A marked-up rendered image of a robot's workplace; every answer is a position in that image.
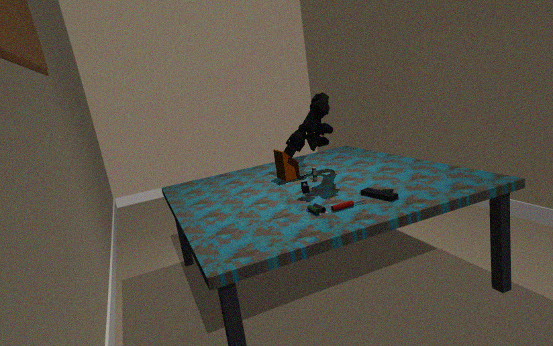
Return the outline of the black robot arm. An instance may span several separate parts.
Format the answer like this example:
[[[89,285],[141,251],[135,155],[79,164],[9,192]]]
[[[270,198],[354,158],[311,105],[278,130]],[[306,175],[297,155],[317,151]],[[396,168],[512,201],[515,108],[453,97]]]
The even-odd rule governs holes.
[[[311,100],[310,112],[308,113],[302,124],[307,123],[312,119],[316,119],[321,122],[321,118],[323,118],[325,115],[328,115],[328,111],[330,110],[328,99],[329,97],[324,93],[316,94]],[[319,124],[319,122],[317,122],[315,126],[315,131],[316,130],[320,130],[322,132],[321,135],[324,135],[325,133],[332,133],[333,127],[331,127],[327,123]],[[294,134],[291,134],[290,138],[286,142],[287,147],[285,148],[284,153],[292,158],[296,151],[300,152],[305,145],[305,135],[305,130],[303,130],[302,133],[297,130],[294,132]]]

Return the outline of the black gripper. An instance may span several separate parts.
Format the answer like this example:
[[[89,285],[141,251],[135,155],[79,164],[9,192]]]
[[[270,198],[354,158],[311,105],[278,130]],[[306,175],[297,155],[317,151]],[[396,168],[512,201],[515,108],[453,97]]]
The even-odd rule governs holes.
[[[319,120],[312,119],[311,121],[301,124],[299,126],[299,131],[302,133],[303,130],[307,132],[307,135],[305,135],[305,138],[309,144],[309,147],[312,151],[315,151],[316,147],[326,146],[329,144],[329,140],[326,139],[324,136],[320,137],[319,135],[322,134],[320,130],[315,131],[316,123],[319,122]]]

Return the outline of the red-handled screwdriver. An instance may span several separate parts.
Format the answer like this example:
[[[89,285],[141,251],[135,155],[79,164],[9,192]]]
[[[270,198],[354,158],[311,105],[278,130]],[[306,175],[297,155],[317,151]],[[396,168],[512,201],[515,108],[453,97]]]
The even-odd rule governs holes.
[[[355,201],[353,202],[352,200],[348,201],[348,202],[344,202],[344,203],[340,203],[340,204],[337,204],[337,205],[333,205],[331,206],[331,209],[332,211],[336,211],[336,210],[340,210],[340,209],[344,209],[346,207],[351,207],[354,205],[354,203],[358,203],[360,201],[364,201],[366,199],[362,199],[362,200],[358,200],[358,201]]]

